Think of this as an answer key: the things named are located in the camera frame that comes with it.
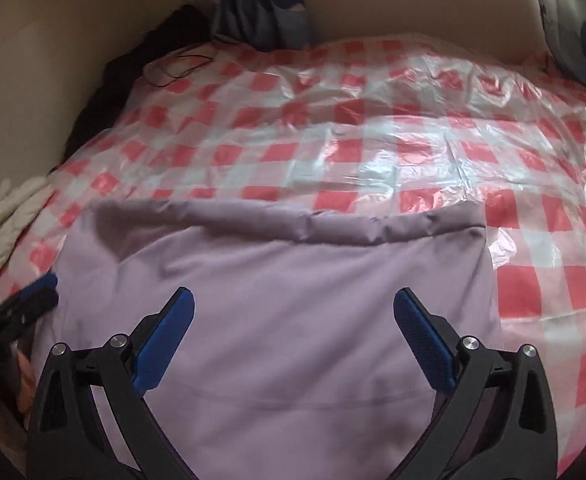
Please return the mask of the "lilac purple jacket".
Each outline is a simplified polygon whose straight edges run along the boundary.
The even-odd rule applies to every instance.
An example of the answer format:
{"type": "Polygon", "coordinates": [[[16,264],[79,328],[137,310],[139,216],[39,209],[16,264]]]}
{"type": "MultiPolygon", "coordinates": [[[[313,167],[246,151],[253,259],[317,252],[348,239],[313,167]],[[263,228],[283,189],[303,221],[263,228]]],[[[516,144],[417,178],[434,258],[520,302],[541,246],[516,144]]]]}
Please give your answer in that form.
{"type": "Polygon", "coordinates": [[[54,265],[50,347],[130,333],[179,287],[195,317],[146,400],[203,479],[384,479],[434,393],[393,317],[408,287],[462,335],[501,342],[483,207],[370,217],[249,200],[97,200],[54,265]]]}

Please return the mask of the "red checked plastic bed cover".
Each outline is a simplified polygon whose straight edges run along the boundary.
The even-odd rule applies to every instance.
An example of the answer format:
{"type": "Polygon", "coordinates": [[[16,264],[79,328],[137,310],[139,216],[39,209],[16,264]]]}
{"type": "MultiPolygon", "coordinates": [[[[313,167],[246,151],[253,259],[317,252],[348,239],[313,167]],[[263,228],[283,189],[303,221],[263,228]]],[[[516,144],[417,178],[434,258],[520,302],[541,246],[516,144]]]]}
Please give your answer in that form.
{"type": "Polygon", "coordinates": [[[209,44],[146,68],[115,125],[52,177],[0,274],[47,271],[94,198],[249,198],[352,214],[485,206],[506,339],[550,375],[558,457],[586,446],[586,89],[400,35],[263,53],[209,44]]]}

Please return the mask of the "beige quilted blanket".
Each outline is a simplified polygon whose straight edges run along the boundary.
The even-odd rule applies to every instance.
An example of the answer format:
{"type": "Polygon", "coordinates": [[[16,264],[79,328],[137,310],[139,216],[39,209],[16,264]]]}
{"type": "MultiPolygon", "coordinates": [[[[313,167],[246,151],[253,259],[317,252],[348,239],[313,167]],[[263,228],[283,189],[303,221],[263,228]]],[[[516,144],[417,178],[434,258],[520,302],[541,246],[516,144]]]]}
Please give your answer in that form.
{"type": "Polygon", "coordinates": [[[8,262],[23,231],[54,195],[47,177],[35,177],[18,186],[9,179],[0,184],[0,271],[8,262]]]}

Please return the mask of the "black clothing pile by wall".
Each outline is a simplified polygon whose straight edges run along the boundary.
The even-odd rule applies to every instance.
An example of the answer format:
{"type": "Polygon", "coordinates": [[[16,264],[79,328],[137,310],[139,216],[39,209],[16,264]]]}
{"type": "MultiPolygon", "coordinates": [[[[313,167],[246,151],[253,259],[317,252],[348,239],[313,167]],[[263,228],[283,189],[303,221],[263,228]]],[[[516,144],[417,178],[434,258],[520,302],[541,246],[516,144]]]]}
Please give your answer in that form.
{"type": "Polygon", "coordinates": [[[61,162],[69,160],[95,136],[115,124],[144,67],[168,53],[209,40],[211,21],[195,6],[185,4],[147,32],[138,46],[113,58],[104,67],[100,86],[77,116],[66,139],[61,162]]]}

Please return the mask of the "blue patterned curtain left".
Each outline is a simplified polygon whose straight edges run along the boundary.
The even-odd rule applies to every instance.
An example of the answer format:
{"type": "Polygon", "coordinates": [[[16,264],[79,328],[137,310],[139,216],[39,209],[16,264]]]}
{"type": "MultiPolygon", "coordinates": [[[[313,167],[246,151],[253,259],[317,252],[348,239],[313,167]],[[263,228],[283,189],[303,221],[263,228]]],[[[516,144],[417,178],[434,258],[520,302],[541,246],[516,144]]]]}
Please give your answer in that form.
{"type": "Polygon", "coordinates": [[[311,44],[304,0],[213,0],[216,38],[258,51],[302,50],[311,44]]]}

